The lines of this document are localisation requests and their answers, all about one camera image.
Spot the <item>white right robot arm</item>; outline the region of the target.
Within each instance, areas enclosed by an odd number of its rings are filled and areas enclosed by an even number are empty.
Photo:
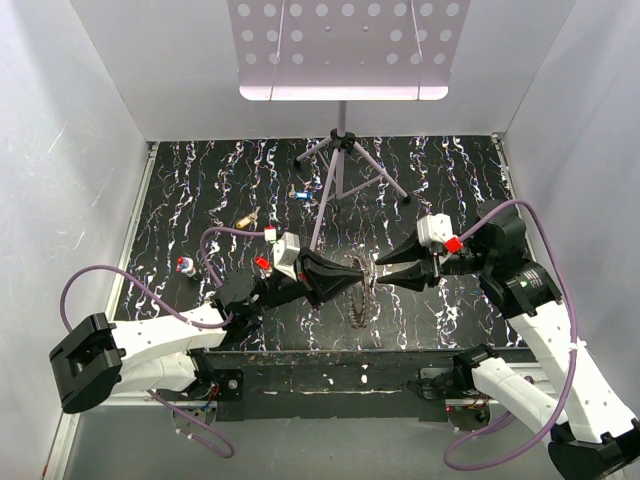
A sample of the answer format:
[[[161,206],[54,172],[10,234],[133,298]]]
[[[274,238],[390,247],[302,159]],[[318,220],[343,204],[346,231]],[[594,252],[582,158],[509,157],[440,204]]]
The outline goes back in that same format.
[[[604,479],[639,458],[639,419],[616,395],[578,336],[575,308],[560,273],[550,274],[527,252],[522,200],[487,201],[462,235],[446,214],[427,215],[377,264],[407,264],[379,278],[421,292],[445,276],[476,274],[487,299],[525,341],[553,387],[549,396],[487,346],[453,358],[450,374],[430,385],[464,397],[498,401],[534,437],[503,457],[508,462],[546,440],[565,479]]]

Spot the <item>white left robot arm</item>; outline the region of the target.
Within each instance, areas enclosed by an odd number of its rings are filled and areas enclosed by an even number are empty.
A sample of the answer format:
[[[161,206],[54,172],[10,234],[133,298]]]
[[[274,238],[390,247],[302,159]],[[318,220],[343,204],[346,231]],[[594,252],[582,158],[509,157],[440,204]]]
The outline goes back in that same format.
[[[230,271],[213,298],[179,313],[140,321],[87,316],[52,349],[52,367],[66,414],[88,411],[114,394],[144,390],[183,392],[205,398],[211,373],[187,359],[188,352],[213,349],[248,335],[251,321],[299,299],[317,308],[362,282],[363,271],[303,248],[283,271],[261,277],[250,269]]]

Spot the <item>key with red tag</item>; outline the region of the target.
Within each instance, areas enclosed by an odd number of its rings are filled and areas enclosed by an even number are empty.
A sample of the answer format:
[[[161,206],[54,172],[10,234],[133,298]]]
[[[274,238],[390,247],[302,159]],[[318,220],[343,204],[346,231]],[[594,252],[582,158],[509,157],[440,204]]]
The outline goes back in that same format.
[[[254,263],[262,270],[270,270],[272,268],[271,263],[264,257],[256,257]]]

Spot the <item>key with blue tag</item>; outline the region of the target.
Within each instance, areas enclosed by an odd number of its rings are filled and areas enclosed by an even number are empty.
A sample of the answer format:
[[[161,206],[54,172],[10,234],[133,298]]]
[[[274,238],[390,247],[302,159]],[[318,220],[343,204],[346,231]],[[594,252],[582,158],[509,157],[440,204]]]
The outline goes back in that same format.
[[[294,184],[290,184],[288,197],[295,200],[310,201],[312,199],[312,194],[307,191],[297,190]]]

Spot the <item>key with yellow tag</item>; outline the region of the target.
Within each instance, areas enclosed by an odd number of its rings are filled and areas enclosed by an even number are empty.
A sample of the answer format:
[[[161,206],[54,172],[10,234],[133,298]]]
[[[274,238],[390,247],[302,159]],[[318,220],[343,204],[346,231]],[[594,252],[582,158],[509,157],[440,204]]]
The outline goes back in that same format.
[[[250,225],[255,224],[258,219],[258,211],[254,211],[243,218],[239,219],[235,223],[235,227],[240,230],[247,229]]]

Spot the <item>white perforated music stand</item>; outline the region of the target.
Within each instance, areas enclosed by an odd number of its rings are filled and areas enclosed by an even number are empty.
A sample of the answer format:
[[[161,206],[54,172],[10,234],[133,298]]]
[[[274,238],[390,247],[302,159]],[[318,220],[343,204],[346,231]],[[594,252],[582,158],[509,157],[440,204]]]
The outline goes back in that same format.
[[[330,146],[319,208],[343,188],[344,159],[358,152],[377,179],[410,200],[346,128],[353,101],[439,101],[471,4],[450,1],[230,1],[239,92],[249,101],[335,101],[338,123],[304,160]]]

